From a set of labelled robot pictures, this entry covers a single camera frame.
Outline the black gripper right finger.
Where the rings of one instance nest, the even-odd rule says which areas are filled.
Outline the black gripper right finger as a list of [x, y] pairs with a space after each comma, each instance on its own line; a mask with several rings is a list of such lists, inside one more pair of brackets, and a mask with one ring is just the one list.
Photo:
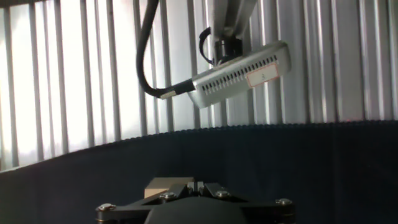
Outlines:
[[295, 223], [295, 204], [287, 198], [258, 202], [222, 187], [219, 183], [204, 182], [196, 182], [196, 196], [210, 198], [223, 208], [232, 205], [249, 223]]

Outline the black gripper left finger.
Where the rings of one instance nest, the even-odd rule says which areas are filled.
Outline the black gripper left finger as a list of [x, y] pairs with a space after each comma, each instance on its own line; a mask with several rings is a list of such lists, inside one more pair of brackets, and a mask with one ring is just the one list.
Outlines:
[[145, 221], [155, 208], [192, 197], [195, 192], [196, 182], [188, 182], [173, 184], [168, 190], [128, 205], [104, 203], [96, 208], [95, 220], [97, 223], [139, 223]]

